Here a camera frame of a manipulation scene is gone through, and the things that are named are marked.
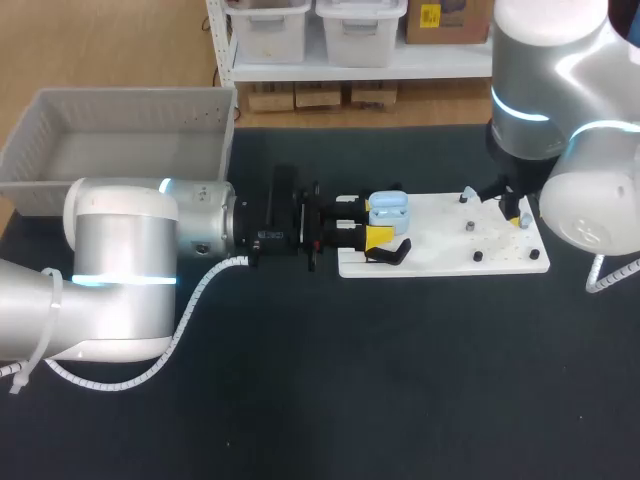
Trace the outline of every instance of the black table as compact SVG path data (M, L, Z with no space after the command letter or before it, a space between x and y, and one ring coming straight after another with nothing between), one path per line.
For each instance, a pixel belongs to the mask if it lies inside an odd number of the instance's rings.
M329 196L396 180L459 191L496 173L481 126L239 130L232 157L241 193L287 162ZM345 280L332 253L315 274L303 257L225 272L144 385L97 393L43 365L0 394L0 476L637 479L640 278L589 296L592 257L542 234L546 275ZM14 219L0 254L41 269L57 252L68 278L61 235ZM180 310L209 267L180 264ZM148 365L69 368L121 381Z

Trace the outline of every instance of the light blue object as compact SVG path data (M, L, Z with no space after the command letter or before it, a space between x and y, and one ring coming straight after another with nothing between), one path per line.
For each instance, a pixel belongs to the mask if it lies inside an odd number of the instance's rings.
M165 178L160 184L160 186L158 187L158 191L160 193L165 193L167 191L167 187L169 186L170 182L171 182L170 178Z
M85 287L99 287L102 285L175 285L175 277L147 277L144 275L74 275L71 281Z
M618 120L599 120L597 122L587 123L586 125L580 127L578 130L576 130L576 133L571 136L571 140L580 135L582 132L593 130L594 128L615 128L627 133L640 133L640 125L636 125L635 123L621 122Z
M409 230L409 195L404 192L376 192L369 197L369 225L394 227L396 235Z
M491 94L493 95L493 100L496 102L496 105L498 105L502 110L507 112L512 117L516 117L521 120L528 120L530 122L548 122L549 121L549 117L545 117L544 115L537 115L533 113L523 113L507 106L502 100L500 100L500 98L498 98L498 94L493 89L493 87L491 87Z
M629 42L633 43L636 47L640 47L640 8L638 8L636 18L631 25L631 31L629 32Z

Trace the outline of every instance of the brown box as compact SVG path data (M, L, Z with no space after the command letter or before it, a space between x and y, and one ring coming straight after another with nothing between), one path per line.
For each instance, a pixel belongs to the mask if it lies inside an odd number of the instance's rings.
M293 83L256 83L247 93L252 112L290 112L293 110Z
M351 104L389 110L396 104L398 83L391 80L353 82Z
M339 82L296 83L296 108L335 108L342 105Z
M485 43L493 3L494 0L409 0L407 43Z

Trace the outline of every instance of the yellow clamp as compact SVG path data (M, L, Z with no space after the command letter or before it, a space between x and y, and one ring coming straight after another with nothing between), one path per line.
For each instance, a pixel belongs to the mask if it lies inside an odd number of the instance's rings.
M371 227L367 225L367 243L365 252L368 252L372 248L376 248L380 245L391 242L394 235L394 227Z

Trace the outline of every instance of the storage bin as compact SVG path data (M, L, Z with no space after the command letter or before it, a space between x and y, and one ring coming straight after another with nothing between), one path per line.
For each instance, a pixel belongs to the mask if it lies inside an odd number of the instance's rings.
M41 90L0 154L0 195L59 216L83 177L224 180L235 105L233 88Z
M311 0L291 0L289 8L233 8L226 5L238 49L247 63L300 63L304 60L306 13Z
M329 62L340 67L386 67L396 47L398 20L407 0L390 3L334 3L317 0Z

